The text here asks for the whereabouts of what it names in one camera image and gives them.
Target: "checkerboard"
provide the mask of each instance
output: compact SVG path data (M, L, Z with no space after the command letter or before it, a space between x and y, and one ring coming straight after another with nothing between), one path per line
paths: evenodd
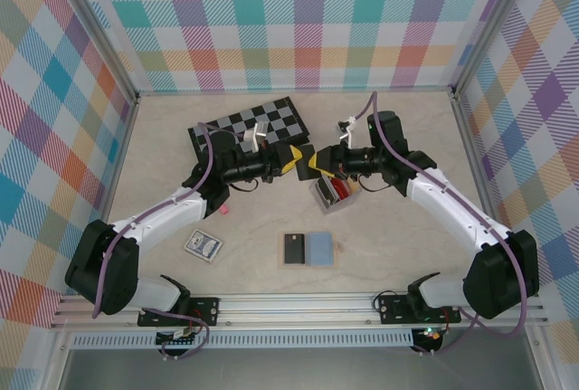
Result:
M247 129L253 128L258 121L270 122L268 125L268 135L266 137L266 141L270 144L283 141L284 143L297 146L309 142L309 131L290 98L283 98L254 108L245 109L231 116L210 121L207 124L223 130L243 133ZM215 132L219 131L210 130L209 135ZM201 128L198 126L190 128L189 136L193 142L195 153L199 157L205 146L207 146ZM252 151L252 143L250 141L243 141L242 137L235 137L235 139L244 153Z

